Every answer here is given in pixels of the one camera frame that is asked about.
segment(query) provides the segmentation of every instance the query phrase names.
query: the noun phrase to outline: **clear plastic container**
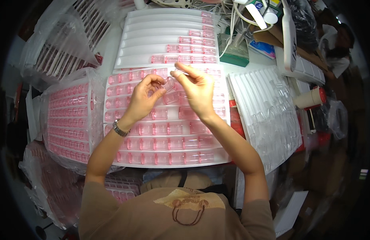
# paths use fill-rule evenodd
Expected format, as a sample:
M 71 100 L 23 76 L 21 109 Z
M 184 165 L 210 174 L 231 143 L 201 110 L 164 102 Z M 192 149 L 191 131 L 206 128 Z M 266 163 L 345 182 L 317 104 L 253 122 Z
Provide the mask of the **clear plastic container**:
M 189 30 L 189 36 L 201 37 L 201 31 Z
M 214 32 L 214 28 L 211 26 L 202 26 L 202 30 Z
M 204 38 L 214 39 L 214 32 L 212 32 L 212 31 L 203 31 L 202 36 Z

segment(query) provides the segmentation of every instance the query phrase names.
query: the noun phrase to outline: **person in background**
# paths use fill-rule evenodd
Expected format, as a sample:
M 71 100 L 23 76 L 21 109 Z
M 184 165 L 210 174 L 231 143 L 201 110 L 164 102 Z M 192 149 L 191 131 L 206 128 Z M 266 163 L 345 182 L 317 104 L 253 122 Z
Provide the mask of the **person in background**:
M 350 49 L 354 46 L 354 35 L 348 25 L 341 23 L 336 29 L 331 25 L 322 25 L 318 30 L 320 49 L 329 71 L 324 72 L 329 79 L 337 79 L 349 67 Z
M 258 153 L 214 112 L 214 79 L 182 63 L 176 67 L 188 74 L 170 73 L 185 90 L 189 105 L 245 175 L 241 215 L 206 175 L 198 173 L 164 172 L 141 186 L 141 195 L 122 204 L 105 189 L 104 179 L 120 144 L 166 93 L 160 88 L 164 79 L 149 74 L 135 87 L 126 112 L 89 159 L 78 225 L 80 239 L 276 239 Z

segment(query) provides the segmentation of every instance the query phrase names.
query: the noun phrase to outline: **green box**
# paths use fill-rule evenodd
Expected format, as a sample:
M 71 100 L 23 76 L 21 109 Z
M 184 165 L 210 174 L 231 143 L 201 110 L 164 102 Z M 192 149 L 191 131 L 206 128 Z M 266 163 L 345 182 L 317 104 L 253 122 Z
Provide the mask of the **green box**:
M 258 11 L 261 9 L 261 7 L 264 6 L 261 0 L 253 0 L 253 1 L 250 1 L 248 4 L 251 4 L 251 3 L 258 9 Z M 278 18 L 283 14 L 282 9 L 280 9 L 279 7 L 275 7 L 272 4 L 269 4 L 269 7 L 273 8 Z
M 224 33 L 218 35 L 218 50 L 220 51 L 220 55 L 224 51 L 226 47 L 226 41 L 229 37 L 230 35 Z M 246 39 L 244 39 L 237 47 L 233 45 L 228 46 L 224 55 L 220 57 L 220 61 L 240 67 L 246 67 L 246 65 L 249 64 L 249 50 Z

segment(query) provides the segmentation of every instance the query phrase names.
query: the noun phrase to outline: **metal watch band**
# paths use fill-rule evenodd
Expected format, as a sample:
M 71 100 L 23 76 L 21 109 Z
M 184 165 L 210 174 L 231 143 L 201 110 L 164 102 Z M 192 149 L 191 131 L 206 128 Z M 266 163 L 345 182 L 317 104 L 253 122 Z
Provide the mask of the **metal watch band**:
M 120 118 L 116 119 L 113 123 L 113 129 L 114 131 L 120 135 L 121 137 L 126 137 L 128 136 L 128 134 L 130 133 L 130 130 L 128 132 L 124 132 L 123 130 L 121 130 L 120 128 L 118 128 L 117 126 L 117 122 L 120 120 Z

